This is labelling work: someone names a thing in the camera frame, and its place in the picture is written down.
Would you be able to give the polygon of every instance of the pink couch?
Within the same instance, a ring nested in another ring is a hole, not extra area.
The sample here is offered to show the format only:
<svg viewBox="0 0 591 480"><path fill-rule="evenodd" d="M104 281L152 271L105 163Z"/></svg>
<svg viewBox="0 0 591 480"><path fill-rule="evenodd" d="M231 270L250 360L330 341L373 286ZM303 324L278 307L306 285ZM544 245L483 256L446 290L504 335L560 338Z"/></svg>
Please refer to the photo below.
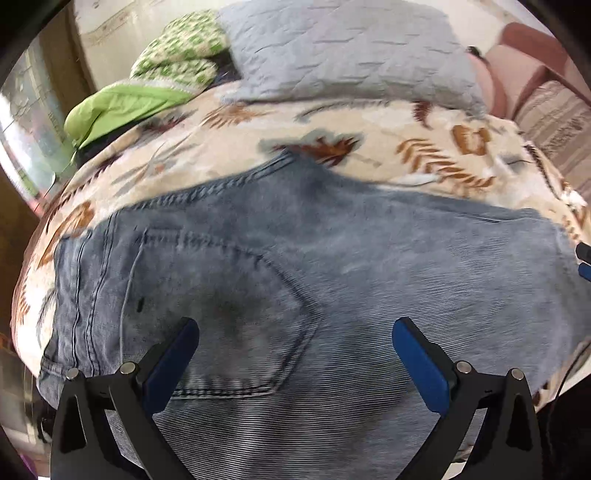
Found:
<svg viewBox="0 0 591 480"><path fill-rule="evenodd" d="M591 105L591 90L566 50L534 28L507 25L485 59L506 94L506 118L514 119L533 91L550 80L558 80Z"/></svg>

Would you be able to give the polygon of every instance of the striped cushion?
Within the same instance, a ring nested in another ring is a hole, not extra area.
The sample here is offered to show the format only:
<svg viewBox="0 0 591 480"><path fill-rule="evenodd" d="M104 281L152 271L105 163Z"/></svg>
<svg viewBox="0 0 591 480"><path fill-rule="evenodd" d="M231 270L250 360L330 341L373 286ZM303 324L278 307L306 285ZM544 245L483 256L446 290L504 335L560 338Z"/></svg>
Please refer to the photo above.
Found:
<svg viewBox="0 0 591 480"><path fill-rule="evenodd" d="M534 91L515 122L591 203L591 108L552 80Z"/></svg>

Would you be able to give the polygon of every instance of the blue gripper pad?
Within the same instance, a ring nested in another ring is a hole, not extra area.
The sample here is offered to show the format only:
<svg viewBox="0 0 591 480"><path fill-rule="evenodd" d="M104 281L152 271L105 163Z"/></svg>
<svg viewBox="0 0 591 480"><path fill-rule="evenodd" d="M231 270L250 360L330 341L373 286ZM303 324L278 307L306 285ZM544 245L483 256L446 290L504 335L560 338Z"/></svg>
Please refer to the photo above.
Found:
<svg viewBox="0 0 591 480"><path fill-rule="evenodd" d="M457 383L450 358L441 347L430 343L408 317L394 322L392 345L427 408L445 415Z"/></svg>
<svg viewBox="0 0 591 480"><path fill-rule="evenodd" d="M144 383L144 411L153 415L163 411L173 395L187 365L199 345L199 327L192 319L185 320L176 337Z"/></svg>
<svg viewBox="0 0 591 480"><path fill-rule="evenodd" d="M586 263L579 264L579 275L585 280L591 281L591 266Z"/></svg>

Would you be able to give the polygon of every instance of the back pocket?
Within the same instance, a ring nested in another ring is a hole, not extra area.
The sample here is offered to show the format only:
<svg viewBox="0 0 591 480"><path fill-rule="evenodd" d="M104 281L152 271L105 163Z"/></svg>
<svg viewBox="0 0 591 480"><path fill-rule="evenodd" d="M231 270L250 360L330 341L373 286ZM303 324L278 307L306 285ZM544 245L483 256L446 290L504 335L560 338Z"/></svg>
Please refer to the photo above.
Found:
<svg viewBox="0 0 591 480"><path fill-rule="evenodd" d="M263 253L185 231L148 230L121 313L122 361L139 361L181 317L199 347L173 397L276 391L320 319L315 302Z"/></svg>

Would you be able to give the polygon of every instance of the green fabric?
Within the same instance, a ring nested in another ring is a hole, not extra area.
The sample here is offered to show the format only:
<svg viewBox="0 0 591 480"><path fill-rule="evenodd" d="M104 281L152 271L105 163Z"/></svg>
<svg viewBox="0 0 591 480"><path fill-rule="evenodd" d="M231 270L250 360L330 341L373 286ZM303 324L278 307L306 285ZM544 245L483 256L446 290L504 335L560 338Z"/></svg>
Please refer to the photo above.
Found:
<svg viewBox="0 0 591 480"><path fill-rule="evenodd" d="M158 66L136 75L135 78L142 80L170 80L198 89L199 91L196 92L198 95L213 81L216 73L217 66L214 62L200 59L178 61Z"/></svg>
<svg viewBox="0 0 591 480"><path fill-rule="evenodd" d="M172 88L117 83L76 105L66 118L64 130L75 147L84 147L115 128L186 103L194 96Z"/></svg>
<svg viewBox="0 0 591 480"><path fill-rule="evenodd" d="M205 89L214 79L217 67L204 59L228 47L228 38L217 23L217 12L194 12L164 27L162 35L152 41L135 61L130 77L165 78Z"/></svg>

